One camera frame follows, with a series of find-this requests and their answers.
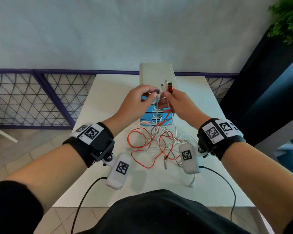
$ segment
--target hand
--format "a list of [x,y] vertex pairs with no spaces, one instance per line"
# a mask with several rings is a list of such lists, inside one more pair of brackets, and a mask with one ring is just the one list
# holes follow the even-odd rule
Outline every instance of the hand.
[[[150,85],[139,85],[129,91],[117,113],[103,121],[114,137],[145,114],[156,98],[155,90],[158,90],[158,88]],[[141,100],[143,95],[147,96],[146,100]]]
[[167,100],[172,108],[172,112],[176,113],[178,117],[185,120],[190,126],[197,130],[203,125],[204,122],[211,117],[204,114],[189,98],[189,96],[179,90],[174,89],[171,93],[164,92],[162,94],[165,98],[160,99],[159,109],[168,108]]

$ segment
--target person's left hand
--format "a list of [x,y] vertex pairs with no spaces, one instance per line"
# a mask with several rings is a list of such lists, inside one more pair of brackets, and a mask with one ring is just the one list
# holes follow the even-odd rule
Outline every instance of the person's left hand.
[[[150,85],[139,85],[129,91],[117,113],[103,121],[114,136],[145,114],[156,98],[155,90],[158,90],[158,88]],[[146,100],[141,100],[143,95],[147,96]]]

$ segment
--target table top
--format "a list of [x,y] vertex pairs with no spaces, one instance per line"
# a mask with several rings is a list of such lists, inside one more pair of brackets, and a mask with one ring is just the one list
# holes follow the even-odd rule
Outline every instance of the table top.
[[[194,103],[207,115],[225,118],[213,92],[205,77],[176,76],[178,88],[187,92]],[[74,129],[85,122],[99,122],[111,117],[119,109],[125,96],[132,88],[139,85],[138,75],[97,74],[88,97],[83,105],[80,116]],[[177,135],[190,134],[196,138],[197,130],[185,121],[174,116]],[[114,156],[119,153],[128,153],[128,133],[135,128],[139,121],[134,122],[117,137],[115,137]],[[138,135],[132,135],[133,143],[144,143]],[[135,158],[141,163],[150,166],[160,150],[152,149],[143,153],[135,153]],[[223,175],[232,185],[236,195],[236,206],[254,206],[244,192],[238,187],[227,173],[221,162],[214,156],[199,158],[200,165],[206,166]],[[190,200],[198,201],[207,207],[228,207],[233,205],[234,195],[228,184],[215,173],[202,169],[196,175],[195,185],[189,187],[193,175],[184,173],[174,160],[167,162],[168,169],[164,169],[163,157],[160,156],[152,169],[146,169],[136,162],[132,162],[124,187],[117,191],[99,181],[86,196],[83,207],[110,207],[116,201],[152,190],[168,189]],[[107,176],[110,167],[103,166],[102,161],[95,163],[61,196],[54,207],[77,207],[90,185],[99,177]]]

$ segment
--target black shirt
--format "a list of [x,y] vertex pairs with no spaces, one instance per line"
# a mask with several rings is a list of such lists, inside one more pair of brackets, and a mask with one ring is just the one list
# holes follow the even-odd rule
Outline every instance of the black shirt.
[[[0,182],[0,233],[33,233],[42,217],[41,204],[25,185]],[[157,190],[117,201],[93,228],[81,233],[249,232],[196,201]],[[293,233],[293,221],[284,233]]]

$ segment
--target wristband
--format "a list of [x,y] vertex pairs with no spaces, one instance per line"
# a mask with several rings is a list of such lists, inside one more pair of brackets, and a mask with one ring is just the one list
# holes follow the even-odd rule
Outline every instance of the wristband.
[[245,142],[242,132],[229,120],[211,118],[199,129],[199,152],[210,152],[219,160],[235,142]]
[[101,161],[102,158],[112,159],[114,136],[102,122],[86,123],[72,132],[70,136],[63,144],[69,143],[88,168],[95,162]]

